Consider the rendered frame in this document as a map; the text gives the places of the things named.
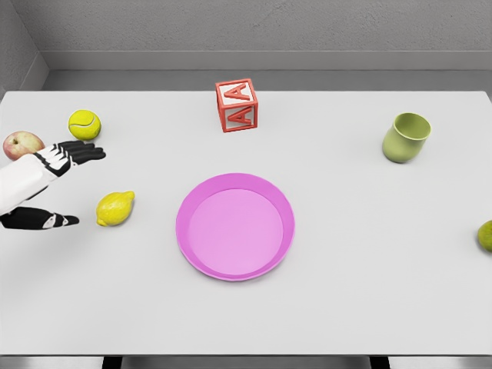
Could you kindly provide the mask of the green round fruit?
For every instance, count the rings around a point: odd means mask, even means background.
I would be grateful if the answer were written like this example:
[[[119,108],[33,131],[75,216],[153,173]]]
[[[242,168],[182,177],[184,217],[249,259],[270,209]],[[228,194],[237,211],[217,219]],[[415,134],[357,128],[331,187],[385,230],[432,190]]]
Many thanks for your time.
[[[479,227],[477,240],[485,251],[492,253],[492,220],[486,221]]]

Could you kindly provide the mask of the red apple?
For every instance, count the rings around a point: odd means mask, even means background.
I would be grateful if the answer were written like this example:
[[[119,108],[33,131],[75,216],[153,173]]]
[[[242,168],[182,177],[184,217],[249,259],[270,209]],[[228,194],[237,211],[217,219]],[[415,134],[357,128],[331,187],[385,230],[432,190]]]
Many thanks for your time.
[[[12,161],[26,154],[33,154],[45,148],[44,142],[29,131],[11,133],[3,142],[3,151]]]

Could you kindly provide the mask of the yellow lemon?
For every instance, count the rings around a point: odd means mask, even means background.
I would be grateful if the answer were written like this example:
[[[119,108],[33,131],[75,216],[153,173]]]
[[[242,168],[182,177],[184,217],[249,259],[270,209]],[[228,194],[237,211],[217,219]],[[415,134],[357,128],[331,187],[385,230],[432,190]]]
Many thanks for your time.
[[[131,213],[135,193],[112,192],[105,195],[96,207],[96,223],[103,227],[123,223]]]

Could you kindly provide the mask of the yellow tennis ball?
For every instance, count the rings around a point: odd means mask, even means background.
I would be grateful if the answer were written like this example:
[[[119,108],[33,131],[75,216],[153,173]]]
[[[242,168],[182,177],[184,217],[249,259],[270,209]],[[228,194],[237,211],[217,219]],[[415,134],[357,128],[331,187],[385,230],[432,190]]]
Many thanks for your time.
[[[78,140],[90,141],[99,135],[101,121],[93,111],[77,110],[68,120],[68,130]]]

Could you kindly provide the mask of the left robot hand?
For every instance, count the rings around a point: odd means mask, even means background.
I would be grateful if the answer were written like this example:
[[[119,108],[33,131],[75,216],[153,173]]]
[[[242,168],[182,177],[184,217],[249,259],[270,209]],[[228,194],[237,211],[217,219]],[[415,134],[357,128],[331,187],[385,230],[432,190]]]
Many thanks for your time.
[[[83,141],[65,141],[43,148],[0,169],[0,224],[7,229],[40,231],[79,223],[63,215],[22,204],[43,192],[70,169],[106,157],[102,148]]]

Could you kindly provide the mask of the red letter block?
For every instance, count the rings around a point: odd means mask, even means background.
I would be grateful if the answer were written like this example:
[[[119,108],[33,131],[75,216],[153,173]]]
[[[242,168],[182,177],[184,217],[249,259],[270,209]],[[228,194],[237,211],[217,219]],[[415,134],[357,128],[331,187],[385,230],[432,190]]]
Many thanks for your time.
[[[258,126],[258,99],[251,79],[217,82],[215,91],[224,133]]]

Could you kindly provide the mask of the pink round plate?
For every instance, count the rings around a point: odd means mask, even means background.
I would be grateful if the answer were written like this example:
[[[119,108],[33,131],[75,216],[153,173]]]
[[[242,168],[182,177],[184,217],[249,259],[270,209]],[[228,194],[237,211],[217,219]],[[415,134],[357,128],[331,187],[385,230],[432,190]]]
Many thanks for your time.
[[[276,268],[295,235],[284,193],[250,174],[218,175],[198,184],[178,210],[181,253],[198,271],[223,281],[247,281]]]

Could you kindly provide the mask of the green cup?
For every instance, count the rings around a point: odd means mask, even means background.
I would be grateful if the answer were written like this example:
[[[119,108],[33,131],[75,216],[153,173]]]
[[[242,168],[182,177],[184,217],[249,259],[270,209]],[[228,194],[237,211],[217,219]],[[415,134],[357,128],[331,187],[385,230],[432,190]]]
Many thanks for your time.
[[[399,164],[413,160],[420,153],[431,130],[431,124],[421,115],[410,112],[399,114],[384,136],[384,156]]]

